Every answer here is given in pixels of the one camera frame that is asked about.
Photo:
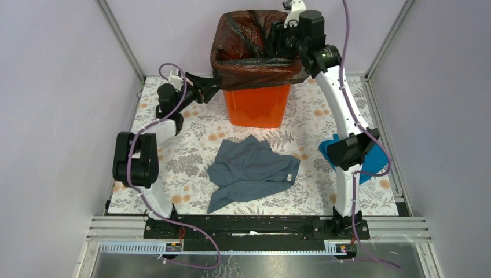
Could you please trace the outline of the orange plastic trash bin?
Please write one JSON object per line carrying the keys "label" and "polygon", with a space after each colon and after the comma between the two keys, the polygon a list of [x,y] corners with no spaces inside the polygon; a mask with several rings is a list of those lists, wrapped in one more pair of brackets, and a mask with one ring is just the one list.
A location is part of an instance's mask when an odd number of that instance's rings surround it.
{"label": "orange plastic trash bin", "polygon": [[274,129],[281,126],[291,85],[224,91],[231,124]]}

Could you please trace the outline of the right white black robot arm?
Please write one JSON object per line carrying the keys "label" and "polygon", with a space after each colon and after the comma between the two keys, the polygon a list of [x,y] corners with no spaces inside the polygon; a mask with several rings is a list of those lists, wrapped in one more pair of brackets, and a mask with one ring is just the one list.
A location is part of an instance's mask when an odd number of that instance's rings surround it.
{"label": "right white black robot arm", "polygon": [[339,140],[327,146],[326,154],[334,166],[337,202],[332,231],[345,239],[355,231],[353,220],[360,219],[356,205],[357,176],[366,155],[379,138],[378,129],[370,129],[363,120],[354,98],[345,84],[342,55],[325,42],[324,18],[316,10],[291,10],[284,21],[273,24],[276,54],[300,57],[306,72],[316,81],[333,114]]}

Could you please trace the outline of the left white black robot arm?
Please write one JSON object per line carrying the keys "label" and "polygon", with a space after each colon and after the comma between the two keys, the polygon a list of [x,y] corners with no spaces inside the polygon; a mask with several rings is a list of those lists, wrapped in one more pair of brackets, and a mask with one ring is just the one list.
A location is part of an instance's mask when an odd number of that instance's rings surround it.
{"label": "left white black robot arm", "polygon": [[180,77],[171,72],[157,89],[155,118],[140,131],[120,132],[116,137],[112,175],[116,181],[137,191],[157,230],[166,238],[179,232],[178,220],[171,217],[174,205],[155,182],[159,176],[158,145],[177,136],[184,125],[182,111],[189,105],[207,104],[219,91],[218,81],[190,73]]}

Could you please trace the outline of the black plastic trash bag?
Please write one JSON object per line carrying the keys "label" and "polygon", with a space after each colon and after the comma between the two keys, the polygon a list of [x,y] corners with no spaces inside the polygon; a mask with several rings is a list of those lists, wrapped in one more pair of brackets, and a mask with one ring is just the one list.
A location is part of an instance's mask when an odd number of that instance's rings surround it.
{"label": "black plastic trash bag", "polygon": [[297,84],[307,79],[300,58],[281,57],[273,48],[272,26],[286,17],[278,10],[238,10],[220,17],[210,63],[222,90]]}

